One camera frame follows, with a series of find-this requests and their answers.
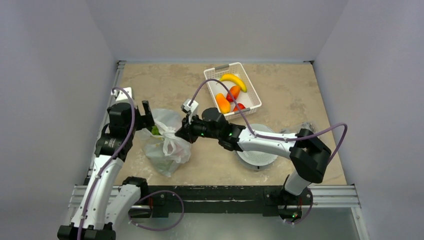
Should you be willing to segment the white plastic bag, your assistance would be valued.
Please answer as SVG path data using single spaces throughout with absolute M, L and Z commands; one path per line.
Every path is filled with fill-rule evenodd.
M 155 108 L 152 110 L 154 125 L 161 135 L 152 135 L 151 130 L 142 129 L 135 133 L 141 148 L 154 168 L 170 177 L 178 167 L 189 161 L 191 144 L 175 136 L 182 126 L 182 117 L 174 110 Z

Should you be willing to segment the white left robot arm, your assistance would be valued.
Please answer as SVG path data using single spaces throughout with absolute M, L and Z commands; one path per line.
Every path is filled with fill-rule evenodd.
M 115 180 L 133 146 L 135 132 L 150 129 L 154 118 L 147 100 L 142 101 L 141 115 L 130 100 L 123 100 L 107 109 L 109 123 L 103 127 L 96 142 L 92 174 L 82 201 L 69 225 L 61 225 L 60 240 L 114 240 L 116 231 L 135 203 L 149 199 L 146 179 L 129 176 L 111 199 Z

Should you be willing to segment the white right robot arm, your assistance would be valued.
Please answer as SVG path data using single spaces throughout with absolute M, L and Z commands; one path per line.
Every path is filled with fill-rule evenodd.
M 245 125 L 230 123 L 215 107 L 201 116 L 186 115 L 175 136 L 193 144 L 201 138 L 216 139 L 228 151 L 262 152 L 291 160 L 294 172 L 281 189 L 280 196 L 288 204 L 300 198 L 310 184 L 323 182 L 332 151 L 310 130 L 297 133 L 251 131 Z

